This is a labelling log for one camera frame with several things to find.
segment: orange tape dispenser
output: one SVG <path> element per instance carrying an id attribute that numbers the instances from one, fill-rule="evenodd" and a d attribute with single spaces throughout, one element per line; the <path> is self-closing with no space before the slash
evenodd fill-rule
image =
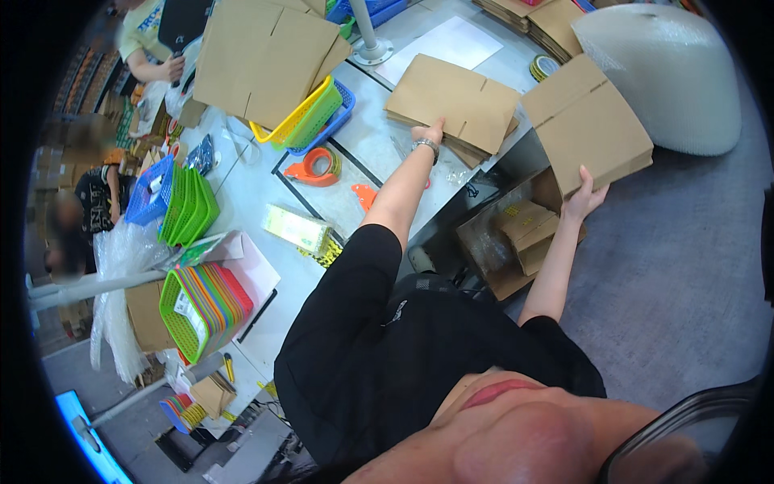
<path id="1" fill-rule="evenodd" d="M 314 173 L 313 168 L 315 163 L 321 160 L 327 160 L 327 167 L 318 175 Z M 309 151 L 301 163 L 288 166 L 283 174 L 312 187 L 329 187 L 336 183 L 341 175 L 341 160 L 336 153 L 321 146 Z"/>

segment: gray floor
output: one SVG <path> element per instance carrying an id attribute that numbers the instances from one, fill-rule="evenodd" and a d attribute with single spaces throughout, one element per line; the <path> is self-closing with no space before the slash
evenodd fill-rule
<path id="1" fill-rule="evenodd" d="M 665 410 L 693 392 L 754 376 L 771 331 L 763 301 L 760 224 L 772 181 L 758 112 L 742 90 L 738 146 L 716 158 L 663 149 L 654 165 L 613 185 L 587 220 L 561 325 L 600 369 L 611 398 Z M 526 293 L 505 305 L 513 318 Z M 55 393 L 75 389 L 89 414 L 119 401 L 129 386 L 103 345 L 101 372 L 88 342 L 44 360 Z M 222 447 L 181 473 L 153 439 L 169 427 L 162 388 L 100 431 L 136 482 L 203 482 Z"/>

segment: bubble wrap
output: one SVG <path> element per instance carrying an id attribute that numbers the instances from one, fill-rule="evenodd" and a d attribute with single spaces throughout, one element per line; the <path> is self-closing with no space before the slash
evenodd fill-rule
<path id="1" fill-rule="evenodd" d="M 118 220 L 113 230 L 94 236 L 94 258 L 98 280 L 113 280 L 151 269 L 171 255 L 171 249 L 156 241 L 156 224 L 145 227 Z M 149 367 L 140 350 L 126 311 L 124 290 L 113 290 L 94 298 L 91 328 L 91 367 L 100 369 L 102 338 L 113 350 L 115 371 L 126 383 Z"/>
<path id="2" fill-rule="evenodd" d="M 671 6 L 629 4 L 591 12 L 572 27 L 656 145 L 703 156 L 736 145 L 734 62 L 707 20 Z"/>

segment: white sheet of paper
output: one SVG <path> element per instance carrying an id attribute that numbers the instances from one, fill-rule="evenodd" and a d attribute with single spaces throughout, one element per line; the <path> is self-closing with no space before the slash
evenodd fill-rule
<path id="1" fill-rule="evenodd" d="M 473 70 L 500 49 L 500 42 L 460 17 L 453 17 L 404 47 L 377 67 L 376 73 L 397 85 L 418 53 Z"/>

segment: man's lips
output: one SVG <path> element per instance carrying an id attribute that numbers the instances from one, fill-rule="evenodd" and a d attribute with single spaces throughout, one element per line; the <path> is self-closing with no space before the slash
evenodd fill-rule
<path id="1" fill-rule="evenodd" d="M 539 390 L 545 387 L 537 385 L 536 383 L 525 381 L 523 379 L 507 379 L 506 381 L 493 383 L 480 389 L 478 392 L 474 393 L 473 396 L 467 399 L 460 410 L 465 410 L 466 408 L 477 407 L 479 405 L 489 403 L 503 393 L 510 390 L 517 390 L 519 388 Z"/>

